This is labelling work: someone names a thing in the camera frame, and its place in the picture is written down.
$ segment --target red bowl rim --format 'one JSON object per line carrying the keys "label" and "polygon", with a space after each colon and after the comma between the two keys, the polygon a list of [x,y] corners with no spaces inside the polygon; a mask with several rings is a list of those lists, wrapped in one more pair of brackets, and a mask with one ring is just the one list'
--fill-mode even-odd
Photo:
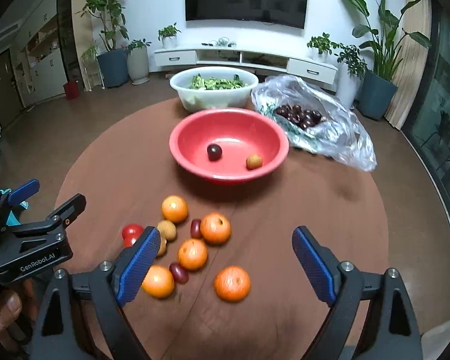
{"label": "red bowl rim", "polygon": [[[226,176],[226,175],[215,175],[211,171],[203,170],[202,168],[192,164],[190,161],[188,161],[180,152],[179,149],[179,135],[180,132],[190,123],[194,122],[197,119],[200,119],[204,115],[209,114],[219,114],[219,113],[234,113],[234,114],[245,114],[252,116],[256,119],[260,119],[264,123],[266,123],[268,126],[271,127],[272,130],[275,131],[275,133],[278,136],[279,142],[280,142],[280,148],[275,156],[275,158],[270,161],[265,166],[262,166],[258,169],[254,169],[249,171],[246,175],[234,175],[234,176]],[[241,108],[219,108],[219,109],[208,109],[204,111],[196,112],[195,114],[192,114],[185,119],[183,119],[178,125],[175,126],[175,128],[172,130],[172,133],[170,135],[170,139],[168,142],[170,146],[170,151],[172,153],[172,156],[174,159],[178,162],[180,166],[185,168],[190,173],[196,174],[197,176],[200,176],[204,179],[209,180],[221,180],[221,181],[248,181],[257,179],[259,177],[262,177],[272,171],[274,171],[276,168],[278,168],[282,162],[286,159],[288,155],[288,149],[289,149],[289,143],[288,138],[285,135],[282,128],[276,124],[273,120],[267,118],[266,116],[263,116],[262,114],[259,114],[255,111],[250,111],[247,109],[241,109]]]}

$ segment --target white plastic bowl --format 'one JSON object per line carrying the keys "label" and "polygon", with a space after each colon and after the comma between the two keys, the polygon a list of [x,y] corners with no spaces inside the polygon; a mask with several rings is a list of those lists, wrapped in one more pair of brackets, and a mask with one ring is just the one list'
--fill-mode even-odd
{"label": "white plastic bowl", "polygon": [[[199,74],[203,79],[211,77],[217,79],[233,80],[238,74],[247,85],[237,89],[219,89],[204,91],[190,89],[193,76]],[[246,70],[235,67],[205,66],[185,70],[175,74],[170,79],[170,86],[178,92],[183,107],[189,112],[197,112],[203,109],[236,107],[243,108],[253,88],[258,85],[258,77]]]}

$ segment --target blue-gray planter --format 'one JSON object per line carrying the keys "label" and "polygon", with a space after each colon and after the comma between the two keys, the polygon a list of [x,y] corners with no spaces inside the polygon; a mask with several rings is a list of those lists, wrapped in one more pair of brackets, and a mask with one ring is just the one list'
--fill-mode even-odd
{"label": "blue-gray planter", "polygon": [[397,87],[390,81],[372,73],[365,74],[362,92],[358,97],[358,109],[363,116],[380,120],[397,92]]}
{"label": "blue-gray planter", "polygon": [[103,83],[107,88],[125,84],[128,81],[127,53],[125,49],[116,49],[97,57],[103,74]]}

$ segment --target plant pot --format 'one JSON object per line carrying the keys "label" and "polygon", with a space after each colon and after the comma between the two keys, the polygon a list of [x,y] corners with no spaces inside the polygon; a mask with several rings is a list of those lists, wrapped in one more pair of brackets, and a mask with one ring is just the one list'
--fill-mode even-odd
{"label": "plant pot", "polygon": [[127,53],[125,49],[116,49],[97,56],[103,75],[103,84],[114,88],[128,81]]}
{"label": "plant pot", "polygon": [[363,116],[380,120],[397,92],[397,86],[368,70],[358,98],[358,109]]}
{"label": "plant pot", "polygon": [[135,48],[128,53],[127,57],[128,75],[133,85],[148,82],[148,54],[147,46]]}
{"label": "plant pot", "polygon": [[315,47],[312,48],[311,58],[314,61],[320,62],[322,64],[326,64],[328,61],[329,55],[330,54],[328,54],[327,52],[322,52],[321,54],[319,54],[317,48],[315,48]]}
{"label": "plant pot", "polygon": [[346,108],[351,109],[353,102],[359,91],[361,79],[348,73],[348,65],[340,64],[338,69],[337,93],[335,94],[340,103]]}
{"label": "plant pot", "polygon": [[175,36],[165,36],[162,38],[163,48],[173,49],[176,47],[176,35]]}

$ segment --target logo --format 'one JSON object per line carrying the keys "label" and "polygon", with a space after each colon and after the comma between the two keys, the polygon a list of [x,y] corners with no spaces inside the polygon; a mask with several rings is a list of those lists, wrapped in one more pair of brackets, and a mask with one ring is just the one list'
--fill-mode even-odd
{"label": "logo", "polygon": [[55,259],[55,253],[50,253],[50,254],[48,255],[48,257],[47,257],[47,256],[44,256],[43,258],[38,259],[37,261],[33,261],[33,262],[31,262],[30,264],[28,264],[28,265],[21,266],[21,267],[20,267],[20,270],[21,270],[22,272],[27,272],[28,270],[30,270],[30,269],[32,269],[32,268],[39,267],[39,266],[41,266],[43,263],[46,263],[46,262],[51,261],[51,260],[53,260],[53,259]]}

